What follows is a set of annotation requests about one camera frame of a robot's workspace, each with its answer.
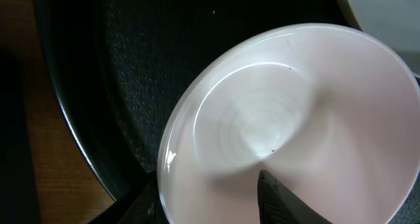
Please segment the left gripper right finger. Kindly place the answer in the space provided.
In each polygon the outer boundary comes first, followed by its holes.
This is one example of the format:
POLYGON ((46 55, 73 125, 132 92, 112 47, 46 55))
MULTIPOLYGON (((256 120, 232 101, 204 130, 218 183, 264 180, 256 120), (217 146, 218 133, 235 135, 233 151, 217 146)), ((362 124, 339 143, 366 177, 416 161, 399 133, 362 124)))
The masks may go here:
POLYGON ((331 224, 265 169, 259 172, 257 200, 260 224, 331 224))

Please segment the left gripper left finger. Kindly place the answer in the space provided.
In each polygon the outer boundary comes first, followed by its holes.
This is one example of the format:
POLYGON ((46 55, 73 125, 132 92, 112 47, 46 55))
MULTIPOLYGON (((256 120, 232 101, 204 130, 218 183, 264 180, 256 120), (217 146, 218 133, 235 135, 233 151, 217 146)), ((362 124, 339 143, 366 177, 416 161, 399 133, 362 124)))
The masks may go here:
POLYGON ((158 191, 157 173, 95 217, 89 224, 169 224, 158 191))

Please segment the pink bowl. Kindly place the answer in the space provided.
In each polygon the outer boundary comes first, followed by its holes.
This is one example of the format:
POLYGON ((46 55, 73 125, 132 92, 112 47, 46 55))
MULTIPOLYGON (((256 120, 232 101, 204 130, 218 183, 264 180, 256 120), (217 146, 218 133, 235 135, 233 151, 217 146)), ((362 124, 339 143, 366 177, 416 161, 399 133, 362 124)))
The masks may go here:
POLYGON ((268 170, 331 223, 388 223, 419 174, 419 85, 389 47, 334 24, 264 32, 213 61, 163 132, 170 223, 258 223, 268 170))

